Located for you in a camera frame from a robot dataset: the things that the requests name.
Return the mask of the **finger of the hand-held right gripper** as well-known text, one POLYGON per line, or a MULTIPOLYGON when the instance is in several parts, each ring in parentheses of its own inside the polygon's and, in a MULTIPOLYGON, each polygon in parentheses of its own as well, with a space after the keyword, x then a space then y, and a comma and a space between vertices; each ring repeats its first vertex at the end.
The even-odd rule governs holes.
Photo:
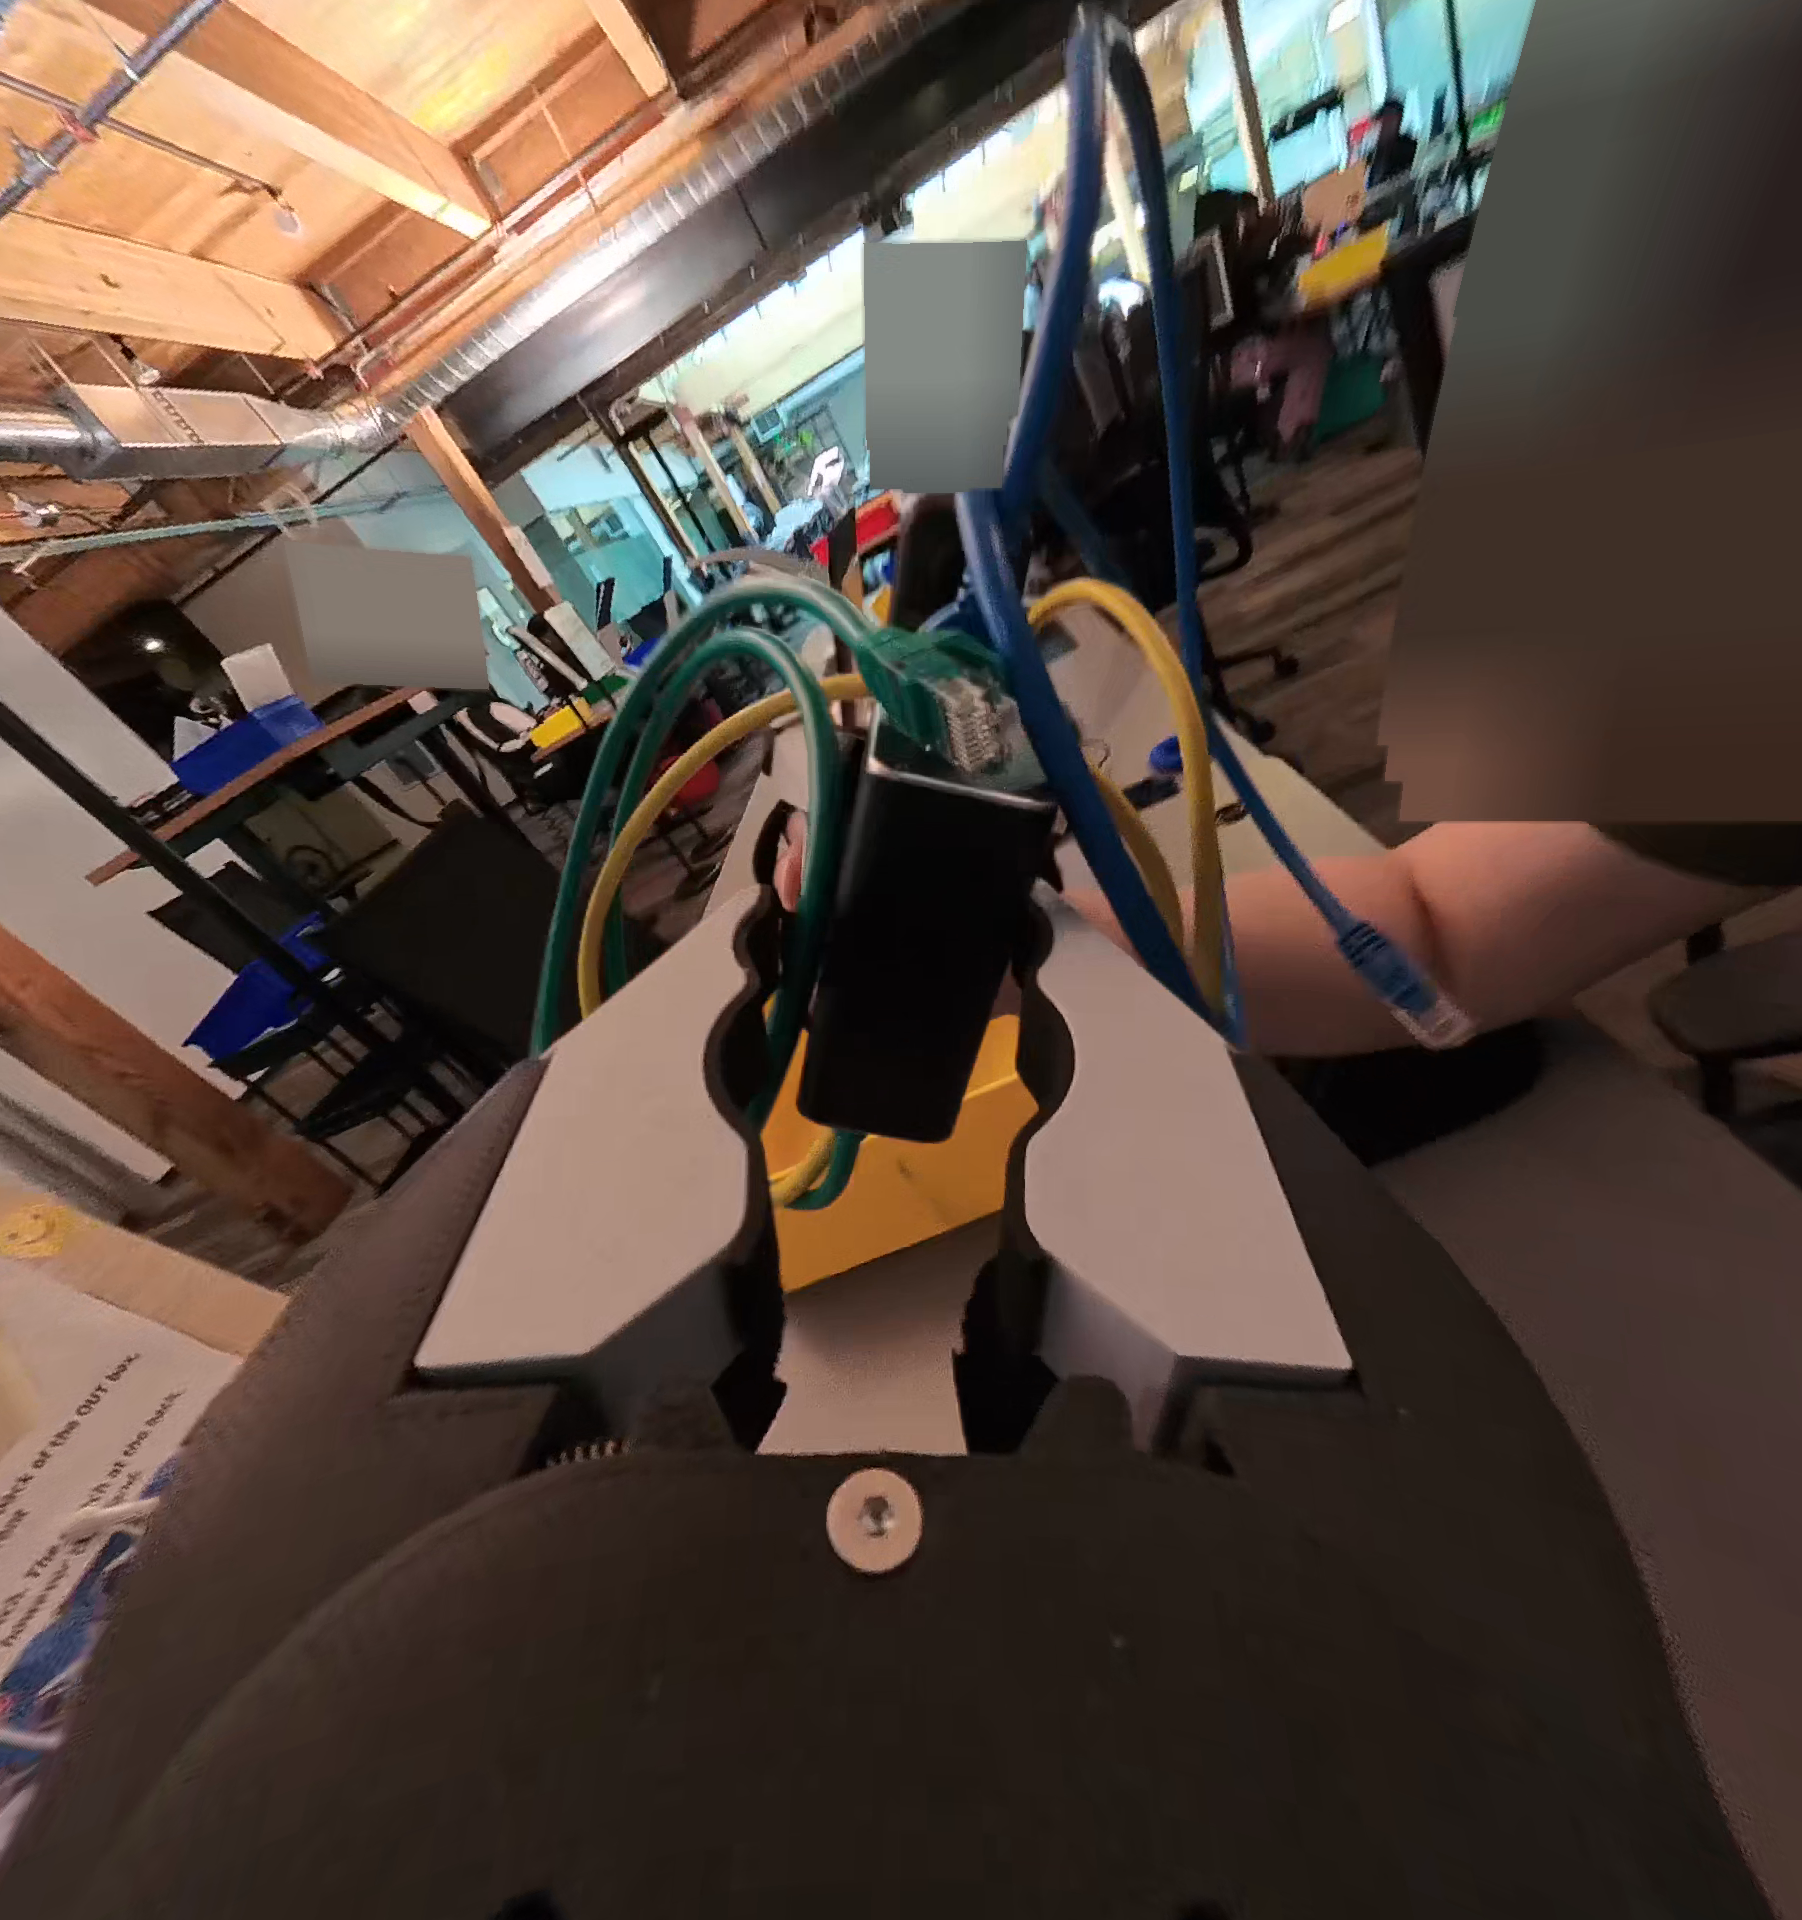
POLYGON ((801 723, 778 723, 767 736, 743 737, 743 754, 752 763, 735 763, 735 775, 752 769, 752 787, 708 887, 718 908, 752 903, 764 884, 778 884, 782 853, 801 853, 811 821, 811 763, 801 723))

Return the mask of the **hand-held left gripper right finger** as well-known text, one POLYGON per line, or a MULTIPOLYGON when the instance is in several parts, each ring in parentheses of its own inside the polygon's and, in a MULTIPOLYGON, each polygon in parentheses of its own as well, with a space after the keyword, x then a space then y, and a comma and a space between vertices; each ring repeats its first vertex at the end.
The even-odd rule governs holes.
POLYGON ((1069 1376, 1115 1385, 1140 1450, 1178 1450, 1197 1389, 1357 1389, 1217 1023, 1047 884, 1012 991, 1035 1119, 963 1310, 964 1450, 1023 1450, 1069 1376))

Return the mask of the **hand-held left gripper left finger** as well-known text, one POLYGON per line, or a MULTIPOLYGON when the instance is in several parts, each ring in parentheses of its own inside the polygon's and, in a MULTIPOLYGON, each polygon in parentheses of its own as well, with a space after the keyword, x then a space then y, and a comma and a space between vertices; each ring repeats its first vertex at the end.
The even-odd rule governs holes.
POLYGON ((426 1385, 555 1385, 595 1437, 708 1389, 742 1450, 767 1437, 786 1307, 752 1096, 778 946, 767 887, 735 892, 543 1058, 426 1385))

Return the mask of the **black ethernet splitter box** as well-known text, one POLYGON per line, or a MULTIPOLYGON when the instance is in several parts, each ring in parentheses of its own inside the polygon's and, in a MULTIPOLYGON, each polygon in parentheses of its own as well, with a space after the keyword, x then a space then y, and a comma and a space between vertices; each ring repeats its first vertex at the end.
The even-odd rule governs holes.
POLYGON ((1047 787, 963 775, 869 723, 795 1093, 807 1119, 956 1131, 1049 841, 1047 787))

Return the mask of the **yellow plastic bin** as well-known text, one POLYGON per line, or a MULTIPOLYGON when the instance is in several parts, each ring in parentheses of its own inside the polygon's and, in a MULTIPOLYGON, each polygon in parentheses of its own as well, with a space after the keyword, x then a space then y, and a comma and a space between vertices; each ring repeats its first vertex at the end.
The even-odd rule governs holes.
POLYGON ((956 1233, 1005 1211, 1007 1146, 1039 1114, 1012 1066, 1023 1017, 986 1023, 963 1119, 936 1146, 863 1137, 859 1163, 827 1211, 778 1211, 782 1292, 846 1279, 869 1260, 956 1233))

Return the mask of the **person's right forearm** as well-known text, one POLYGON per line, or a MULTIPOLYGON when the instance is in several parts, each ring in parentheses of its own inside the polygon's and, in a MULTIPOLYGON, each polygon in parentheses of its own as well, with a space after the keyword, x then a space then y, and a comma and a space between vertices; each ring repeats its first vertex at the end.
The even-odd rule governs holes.
MULTIPOLYGON (((1560 1011, 1758 903, 1758 887, 1662 868, 1586 821, 1438 821, 1396 853, 1327 859, 1320 884, 1473 1034, 1560 1011)), ((1227 884, 1227 938, 1246 1047, 1320 1060, 1415 1041, 1274 862, 1227 884)))

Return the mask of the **black shelf rack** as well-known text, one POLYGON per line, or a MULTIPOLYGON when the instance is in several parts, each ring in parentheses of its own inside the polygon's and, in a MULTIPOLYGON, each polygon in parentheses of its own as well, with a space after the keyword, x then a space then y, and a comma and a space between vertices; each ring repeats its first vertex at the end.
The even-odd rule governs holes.
POLYGON ((326 957, 321 914, 301 914, 276 940, 313 976, 321 976, 348 1017, 319 1004, 301 1047, 282 1066, 234 1088, 245 1103, 260 1103, 302 1146, 336 1158, 352 1178, 389 1184, 468 1114, 462 1093, 449 1088, 451 1060, 441 1058, 438 1034, 410 1009, 402 1009, 402 996, 326 957), (348 1151, 348 1137, 365 1125, 389 1125, 402 1137, 389 1174, 371 1174, 348 1151))

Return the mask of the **blue plastic bin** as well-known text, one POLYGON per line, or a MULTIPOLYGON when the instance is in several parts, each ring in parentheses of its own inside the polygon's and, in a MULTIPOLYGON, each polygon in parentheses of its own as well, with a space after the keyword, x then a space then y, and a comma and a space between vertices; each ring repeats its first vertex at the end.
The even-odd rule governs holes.
POLYGON ((313 1017, 319 1004, 295 991, 270 961, 248 961, 183 1034, 183 1047, 199 1047, 228 1079, 257 1079, 260 1066, 282 1066, 301 1047, 313 1017))
POLYGON ((302 699, 276 699, 228 729, 214 729, 203 746, 171 759, 171 782, 199 802, 214 802, 218 787, 260 769, 276 754, 321 736, 321 713, 302 699))

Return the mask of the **black pole stand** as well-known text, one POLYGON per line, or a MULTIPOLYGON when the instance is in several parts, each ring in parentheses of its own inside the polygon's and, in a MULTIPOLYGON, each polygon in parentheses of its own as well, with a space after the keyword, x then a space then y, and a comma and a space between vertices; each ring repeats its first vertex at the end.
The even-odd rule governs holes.
POLYGON ((313 976, 257 914, 245 914, 214 876, 199 876, 183 853, 171 853, 157 827, 146 827, 103 782, 89 782, 46 736, 35 736, 17 712, 0 701, 0 746, 12 746, 35 775, 46 775, 81 815, 94 815, 125 853, 129 862, 159 868, 179 903, 188 903, 209 924, 228 929, 228 940, 245 961, 270 961, 276 971, 288 971, 288 986, 301 986, 302 996, 319 996, 336 1017, 348 1017, 348 1009, 321 991, 321 976, 313 976))

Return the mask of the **instruction sheet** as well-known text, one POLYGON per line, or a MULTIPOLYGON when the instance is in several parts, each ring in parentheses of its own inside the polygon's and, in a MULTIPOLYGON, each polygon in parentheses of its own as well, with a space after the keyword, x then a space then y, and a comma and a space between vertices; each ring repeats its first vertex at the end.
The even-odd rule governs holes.
POLYGON ((0 1279, 0 1857, 234 1354, 39 1279, 0 1279))

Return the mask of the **thin silver air duct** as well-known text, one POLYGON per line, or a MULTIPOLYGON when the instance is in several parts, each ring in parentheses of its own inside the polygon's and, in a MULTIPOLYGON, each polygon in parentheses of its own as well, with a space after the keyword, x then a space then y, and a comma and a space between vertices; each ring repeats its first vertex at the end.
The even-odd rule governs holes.
POLYGON ((735 121, 708 156, 640 191, 601 236, 384 402, 301 413, 199 389, 62 389, 39 408, 0 408, 0 466, 56 466, 81 482, 295 469, 375 455, 449 402, 468 402, 476 455, 507 445, 767 257, 863 206, 877 184, 1035 72, 1035 56, 980 37, 980 10, 890 56, 851 50, 735 121))

